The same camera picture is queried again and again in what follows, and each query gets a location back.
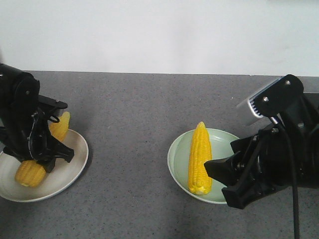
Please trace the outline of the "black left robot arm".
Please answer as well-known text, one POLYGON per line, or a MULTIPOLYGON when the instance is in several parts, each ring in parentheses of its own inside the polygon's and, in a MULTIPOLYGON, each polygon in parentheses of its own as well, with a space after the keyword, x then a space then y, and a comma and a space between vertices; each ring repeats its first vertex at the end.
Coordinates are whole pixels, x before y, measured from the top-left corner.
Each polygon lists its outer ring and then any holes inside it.
POLYGON ((40 95, 40 82, 32 74, 2 63, 0 65, 0 141, 4 153, 19 162, 35 160, 47 173, 56 159, 71 162, 74 150, 50 130, 48 123, 58 123, 57 112, 68 107, 65 102, 40 95))

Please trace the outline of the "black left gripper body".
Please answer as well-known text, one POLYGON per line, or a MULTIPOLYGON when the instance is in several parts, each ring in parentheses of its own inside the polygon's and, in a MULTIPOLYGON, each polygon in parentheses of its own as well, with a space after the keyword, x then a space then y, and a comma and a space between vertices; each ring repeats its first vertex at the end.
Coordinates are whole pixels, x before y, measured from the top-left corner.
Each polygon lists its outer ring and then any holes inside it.
POLYGON ((28 120, 4 115, 2 123, 3 151, 6 154, 20 162, 56 159, 48 155, 48 141, 52 135, 42 110, 37 109, 28 120))

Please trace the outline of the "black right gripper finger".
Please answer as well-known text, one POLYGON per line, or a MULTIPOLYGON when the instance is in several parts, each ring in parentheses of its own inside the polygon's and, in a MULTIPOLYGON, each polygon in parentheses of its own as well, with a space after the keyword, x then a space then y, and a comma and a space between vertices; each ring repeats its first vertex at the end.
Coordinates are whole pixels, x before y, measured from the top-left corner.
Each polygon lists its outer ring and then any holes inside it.
POLYGON ((251 186, 251 179, 244 173, 251 156, 252 152, 237 151, 232 156, 205 162, 204 168, 210 178, 227 187, 236 184, 241 187, 251 186))
POLYGON ((260 177, 260 174, 243 174, 233 186, 222 189, 227 205, 244 209, 249 204, 276 193, 277 186, 260 177))

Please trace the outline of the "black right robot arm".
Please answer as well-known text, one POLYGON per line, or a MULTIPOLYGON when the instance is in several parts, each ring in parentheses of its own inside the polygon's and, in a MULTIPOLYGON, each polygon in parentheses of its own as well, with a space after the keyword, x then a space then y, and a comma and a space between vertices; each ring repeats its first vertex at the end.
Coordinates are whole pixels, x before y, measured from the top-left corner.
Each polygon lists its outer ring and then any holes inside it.
POLYGON ((207 161, 209 177, 224 184, 230 207, 250 203, 292 186, 293 152, 298 187, 319 187, 319 95, 305 93, 281 114, 285 130, 270 124, 230 143, 233 155, 207 161))

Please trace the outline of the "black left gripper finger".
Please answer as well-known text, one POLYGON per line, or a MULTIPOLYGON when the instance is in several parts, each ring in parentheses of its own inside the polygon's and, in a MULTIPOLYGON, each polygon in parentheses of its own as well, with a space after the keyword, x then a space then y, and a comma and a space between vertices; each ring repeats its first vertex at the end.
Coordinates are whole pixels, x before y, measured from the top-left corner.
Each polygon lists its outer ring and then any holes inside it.
POLYGON ((46 173, 51 173, 55 167, 56 159, 51 160, 38 160, 37 164, 41 165, 46 173))
POLYGON ((48 141, 48 155, 54 158, 62 158, 67 163, 70 163, 75 153, 72 148, 51 136, 48 141))

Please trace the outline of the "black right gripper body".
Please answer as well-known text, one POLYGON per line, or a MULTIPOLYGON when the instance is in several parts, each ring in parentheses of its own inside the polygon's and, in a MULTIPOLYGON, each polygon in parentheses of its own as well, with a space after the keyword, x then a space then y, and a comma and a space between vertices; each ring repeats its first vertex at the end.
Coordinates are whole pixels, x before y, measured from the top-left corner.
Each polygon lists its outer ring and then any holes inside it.
POLYGON ((275 184, 277 191, 312 186, 312 128, 308 125, 270 125, 257 134, 231 142, 233 152, 252 152, 245 174, 275 184))

